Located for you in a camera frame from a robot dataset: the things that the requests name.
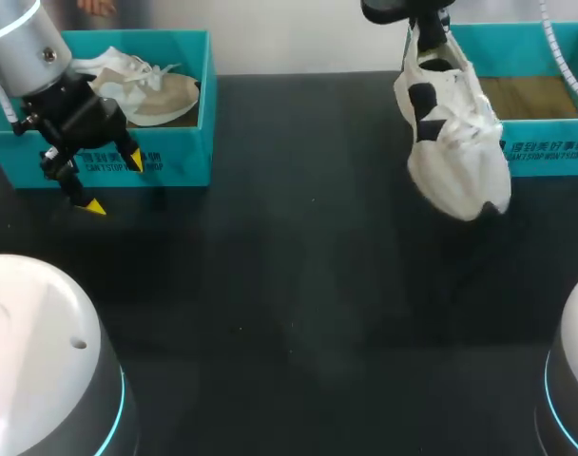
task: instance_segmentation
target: glowing blue ring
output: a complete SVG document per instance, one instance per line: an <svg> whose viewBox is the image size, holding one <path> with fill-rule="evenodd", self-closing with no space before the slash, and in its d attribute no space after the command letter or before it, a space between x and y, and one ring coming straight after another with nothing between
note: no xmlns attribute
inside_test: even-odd
<svg viewBox="0 0 578 456"><path fill-rule="evenodd" d="M106 440L103 442L99 451L95 453L95 456L101 456L106 448L109 446L109 442L113 438L114 434L116 433L116 429L118 429L118 425L120 424L120 418L122 417L122 410L125 407L125 396L126 396L126 385L125 385L125 373L120 368L120 377L122 378L122 396L120 399L120 406L118 408L118 415L116 416L116 421L114 422L114 426L111 427L111 431L107 435Z"/></svg>
<svg viewBox="0 0 578 456"><path fill-rule="evenodd" d="M574 447L576 449L578 449L578 444L572 438L572 436L569 434L569 432L566 430L566 428L564 427L564 425L560 421L559 416L557 416L557 413L555 412L555 408L553 407L553 404L551 402L551 396L549 395L549 381L547 378L548 377L548 370L549 370L549 358L550 358L550 356L551 356L551 353L549 353L547 355L547 363L545 363L545 393L547 394L547 401L549 402L549 408L551 409L551 413L553 414L553 418L555 418L555 421L557 422L557 426L559 426L559 428L562 429L562 431L564 432L566 437L568 437L568 440L570 440L570 442L574 445Z"/></svg>
<svg viewBox="0 0 578 456"><path fill-rule="evenodd" d="M41 5L41 0L35 0L33 5L31 5L31 8L29 8L27 11L25 11L25 14L23 14L21 17L19 17L13 23L8 24L4 28L0 28L0 38L8 35L10 32L17 30L19 27L24 25L29 19L31 19L31 17L33 17L33 15L40 8L40 5Z"/></svg>

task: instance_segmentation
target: teal box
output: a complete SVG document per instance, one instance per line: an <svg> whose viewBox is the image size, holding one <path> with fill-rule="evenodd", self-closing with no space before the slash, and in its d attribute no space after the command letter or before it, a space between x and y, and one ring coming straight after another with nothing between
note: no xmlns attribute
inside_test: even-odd
<svg viewBox="0 0 578 456"><path fill-rule="evenodd" d="M85 187L206 186L211 179L217 78L209 33L191 30L67 31L74 58L91 59L114 46L151 65L180 64L174 70L201 81L198 125L131 128L144 154L143 174L125 169L109 144L76 156ZM40 152L49 145L37 131L16 137L0 106L0 165L15 188L56 188L40 169Z"/></svg>
<svg viewBox="0 0 578 456"><path fill-rule="evenodd" d="M578 80L578 23L555 23L553 29ZM561 75L541 23L452 25L452 31L480 78ZM568 91L578 109L578 98ZM578 119L503 125L514 177L578 176Z"/></svg>

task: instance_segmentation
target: white sneaker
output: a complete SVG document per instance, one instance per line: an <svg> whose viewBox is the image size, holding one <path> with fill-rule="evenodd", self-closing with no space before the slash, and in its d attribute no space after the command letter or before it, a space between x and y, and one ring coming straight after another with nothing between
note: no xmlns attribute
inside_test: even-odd
<svg viewBox="0 0 578 456"><path fill-rule="evenodd" d="M143 62L139 57L124 54L112 46L95 59L74 59L71 62L71 67L78 73L90 76L99 76L104 68L113 69L125 76L131 76Z"/></svg>
<svg viewBox="0 0 578 456"><path fill-rule="evenodd" d="M138 126L167 124L196 105L200 97L197 81L182 74L151 66L137 56L114 47L92 60L74 60L80 73L96 76L90 84L100 97L113 98L126 118Z"/></svg>
<svg viewBox="0 0 578 456"><path fill-rule="evenodd" d="M414 131L408 169L422 194L456 219L476 219L486 207L504 214L511 174L500 146L502 124L471 62L447 36L445 45L418 55L416 25L395 82L401 114Z"/></svg>

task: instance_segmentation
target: white cable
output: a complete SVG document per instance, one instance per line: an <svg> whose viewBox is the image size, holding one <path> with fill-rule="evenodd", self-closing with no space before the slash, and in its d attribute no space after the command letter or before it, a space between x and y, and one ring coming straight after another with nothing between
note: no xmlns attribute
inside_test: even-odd
<svg viewBox="0 0 578 456"><path fill-rule="evenodd" d="M10 122L11 124L16 124L17 122L19 122L19 118L16 116L16 112L14 112L12 103L10 102L8 95L6 95L6 92L4 91L1 85L0 85L0 105L2 105L2 109L4 109L4 114L6 115L8 122Z"/></svg>
<svg viewBox="0 0 578 456"><path fill-rule="evenodd" d="M562 72L564 79L568 83L569 87L572 91L578 96L578 81L570 71L568 64L566 63L566 59L564 59L564 55L562 54L562 50L559 48L557 44L557 39L555 38L555 33L553 32L553 25L549 19L549 12L547 11L547 2L545 0L539 0L540 2L540 12L543 15L543 28L545 29L545 34L547 35L547 41L549 42L549 46L551 48L551 52L553 53L553 58L559 66L559 70Z"/></svg>

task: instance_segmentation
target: shoe sole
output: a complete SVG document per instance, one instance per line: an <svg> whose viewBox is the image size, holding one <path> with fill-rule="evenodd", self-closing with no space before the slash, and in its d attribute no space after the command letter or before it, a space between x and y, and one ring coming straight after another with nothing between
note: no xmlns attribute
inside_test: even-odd
<svg viewBox="0 0 578 456"><path fill-rule="evenodd" d="M126 114L126 118L129 122L136 124L137 126L157 126L168 124L176 119L179 119L182 115L186 114L190 109L192 109L198 102L191 104L184 109L179 111L170 112L168 114L163 114L160 116L145 116L140 114Z"/></svg>

